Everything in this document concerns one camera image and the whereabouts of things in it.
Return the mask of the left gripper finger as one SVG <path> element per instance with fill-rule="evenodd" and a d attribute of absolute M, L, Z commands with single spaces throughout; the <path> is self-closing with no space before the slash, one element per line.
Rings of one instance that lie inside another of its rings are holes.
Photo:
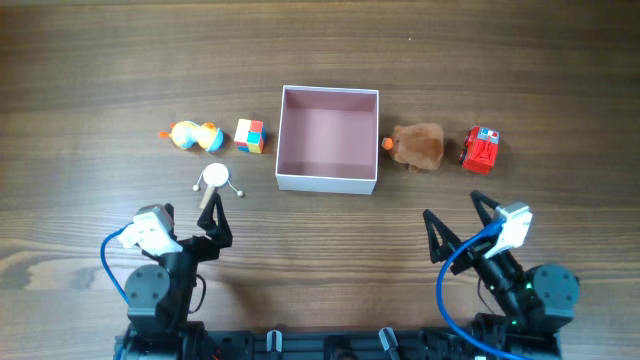
<path fill-rule="evenodd" d="M 170 203 L 166 203 L 163 205 L 164 208 L 164 212 L 166 214 L 166 217 L 169 221 L 169 225 L 170 228 L 168 230 L 168 233 L 170 235 L 174 235 L 175 234 L 175 217 L 174 217 L 174 207 L 172 204 Z"/>
<path fill-rule="evenodd" d="M 197 221 L 197 226 L 204 230 L 219 248 L 232 246 L 233 235 L 224 214 L 221 196 L 217 192 L 210 196 Z"/>

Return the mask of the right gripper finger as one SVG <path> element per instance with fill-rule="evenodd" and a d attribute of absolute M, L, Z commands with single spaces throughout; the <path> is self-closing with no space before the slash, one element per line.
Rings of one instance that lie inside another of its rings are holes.
<path fill-rule="evenodd" d="M 482 224 L 490 224 L 495 218 L 495 211 L 500 203 L 489 198 L 479 190 L 473 190 L 470 196 Z"/>
<path fill-rule="evenodd" d="M 423 218 L 431 262 L 436 264 L 446 261 L 462 244 L 462 241 L 431 210 L 425 210 Z"/>

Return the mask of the red toy car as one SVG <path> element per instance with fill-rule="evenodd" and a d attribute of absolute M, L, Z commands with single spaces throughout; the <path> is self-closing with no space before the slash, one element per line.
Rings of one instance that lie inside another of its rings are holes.
<path fill-rule="evenodd" d="M 494 168 L 500 133 L 487 127 L 473 126 L 464 140 L 459 157 L 461 166 L 473 173 L 488 175 Z"/>

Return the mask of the yellow blue rubber duck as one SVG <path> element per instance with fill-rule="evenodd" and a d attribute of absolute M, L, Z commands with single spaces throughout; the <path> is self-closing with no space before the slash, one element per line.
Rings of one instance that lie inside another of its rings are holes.
<path fill-rule="evenodd" d="M 172 124 L 169 132 L 161 131 L 158 136 L 170 139 L 176 147 L 183 150 L 198 145 L 206 152 L 215 152 L 224 142 L 224 133 L 213 123 L 199 125 L 192 121 Z"/>

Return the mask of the brown plush toy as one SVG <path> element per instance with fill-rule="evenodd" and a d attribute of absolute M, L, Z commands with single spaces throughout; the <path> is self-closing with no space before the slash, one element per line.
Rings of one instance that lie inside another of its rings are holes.
<path fill-rule="evenodd" d="M 381 146 L 412 173 L 434 171 L 440 167 L 444 154 L 444 132 L 436 123 L 395 126 L 392 135 L 382 139 Z"/>

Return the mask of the colourful puzzle cube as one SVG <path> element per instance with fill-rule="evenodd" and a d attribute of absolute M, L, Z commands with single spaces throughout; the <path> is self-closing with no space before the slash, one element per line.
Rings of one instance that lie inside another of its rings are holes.
<path fill-rule="evenodd" d="M 234 143 L 239 151 L 262 153 L 266 132 L 264 123 L 257 120 L 239 119 L 234 135 Z"/>

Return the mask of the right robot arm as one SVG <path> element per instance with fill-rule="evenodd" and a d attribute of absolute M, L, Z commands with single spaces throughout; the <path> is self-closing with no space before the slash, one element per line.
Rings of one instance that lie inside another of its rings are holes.
<path fill-rule="evenodd" d="M 559 359 L 559 330 L 574 318 L 578 277 L 558 264 L 528 270 L 511 251 L 523 245 L 533 214 L 522 202 L 502 205 L 474 190 L 470 194 L 483 228 L 461 240 L 432 211 L 423 212 L 431 262 L 441 262 L 435 296 L 438 310 L 470 359 Z M 445 276 L 472 269 L 502 313 L 478 313 L 467 328 L 447 311 Z"/>

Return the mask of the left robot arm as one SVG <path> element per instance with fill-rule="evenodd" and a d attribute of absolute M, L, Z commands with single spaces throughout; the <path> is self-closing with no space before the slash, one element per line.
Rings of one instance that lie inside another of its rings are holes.
<path fill-rule="evenodd" d="M 209 196 L 197 226 L 205 231 L 179 240 L 173 206 L 141 208 L 118 234 L 125 247 L 137 246 L 153 262 L 129 275 L 120 289 L 130 325 L 116 339 L 113 357 L 134 359 L 220 359 L 222 352 L 204 323 L 190 321 L 193 289 L 201 262 L 219 258 L 232 245 L 232 233 L 218 193 Z"/>

